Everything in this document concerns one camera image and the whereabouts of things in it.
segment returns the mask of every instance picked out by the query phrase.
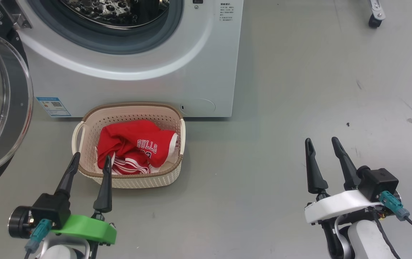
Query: qr code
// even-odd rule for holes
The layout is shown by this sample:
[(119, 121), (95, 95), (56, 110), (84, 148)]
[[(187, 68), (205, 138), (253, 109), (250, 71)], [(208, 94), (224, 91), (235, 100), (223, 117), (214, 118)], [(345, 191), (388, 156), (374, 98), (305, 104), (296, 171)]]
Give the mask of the qr code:
[(60, 102), (51, 102), (54, 107), (62, 107), (62, 104)]

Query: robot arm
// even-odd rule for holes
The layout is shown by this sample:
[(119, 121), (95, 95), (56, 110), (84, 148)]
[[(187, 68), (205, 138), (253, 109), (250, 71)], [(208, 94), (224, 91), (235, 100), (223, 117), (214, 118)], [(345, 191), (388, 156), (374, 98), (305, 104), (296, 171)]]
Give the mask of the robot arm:
[(321, 225), (333, 259), (395, 258), (372, 222), (376, 212), (370, 208), (392, 215), (378, 198), (384, 191), (394, 193), (398, 180), (385, 169), (371, 171), (364, 166), (357, 171), (338, 138), (332, 138), (332, 145), (342, 167), (345, 191), (330, 196), (316, 163), (313, 143), (309, 138), (305, 141), (308, 192), (317, 194), (316, 202), (305, 207), (307, 223)]
[[(71, 185), (79, 160), (80, 153), (77, 152), (53, 195), (41, 194), (33, 206), (19, 206), (9, 218), (10, 236), (29, 239), (25, 258), (35, 253), (42, 241), (39, 259), (95, 259), (99, 245), (115, 244), (115, 225), (106, 223), (102, 214), (112, 211), (111, 159), (107, 156), (105, 161), (104, 176), (91, 217), (72, 215), (70, 211)], [(71, 245), (84, 246), (84, 252), (71, 248)]]

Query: gray floor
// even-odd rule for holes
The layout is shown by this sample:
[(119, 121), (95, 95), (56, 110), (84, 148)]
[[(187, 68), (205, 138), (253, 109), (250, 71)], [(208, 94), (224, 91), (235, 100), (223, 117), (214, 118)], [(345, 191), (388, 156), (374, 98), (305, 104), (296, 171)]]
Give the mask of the gray floor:
[[(385, 167), (412, 218), (412, 1), (383, 0), (367, 27), (366, 0), (247, 0), (234, 115), (187, 122), (178, 180), (151, 190), (115, 190), (107, 215), (112, 259), (328, 258), (319, 226), (306, 224), (303, 141), (313, 140), (330, 194), (341, 192), (337, 136), (356, 166)], [(21, 258), (10, 212), (53, 192), (71, 158), (76, 121), (37, 105), (27, 137), (0, 178), (0, 259)], [(92, 214), (98, 185), (77, 175), (72, 212)], [(412, 258), (412, 227), (390, 217), (385, 231)]]

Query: teal connector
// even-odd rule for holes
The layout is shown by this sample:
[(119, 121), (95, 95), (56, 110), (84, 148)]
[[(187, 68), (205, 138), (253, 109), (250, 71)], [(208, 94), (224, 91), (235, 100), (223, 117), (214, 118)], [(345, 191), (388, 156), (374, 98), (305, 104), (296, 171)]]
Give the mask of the teal connector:
[(51, 228), (53, 228), (51, 221), (49, 219), (42, 219), (30, 235), (30, 240), (25, 245), (25, 251), (27, 253), (36, 253), (41, 241), (49, 234)]
[(389, 208), (400, 221), (404, 221), (405, 216), (409, 216), (410, 212), (403, 208), (403, 204), (392, 195), (389, 191), (384, 191), (380, 194), (379, 200), (385, 207)]

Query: metal stand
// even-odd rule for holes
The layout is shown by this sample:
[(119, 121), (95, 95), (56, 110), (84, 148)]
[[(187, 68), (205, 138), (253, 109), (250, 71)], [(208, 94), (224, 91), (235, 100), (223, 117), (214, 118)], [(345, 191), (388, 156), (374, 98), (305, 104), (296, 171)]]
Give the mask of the metal stand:
[(382, 24), (382, 21), (385, 20), (382, 5), (379, 0), (368, 0), (368, 2), (372, 10), (372, 15), (369, 18), (369, 27), (378, 28)]

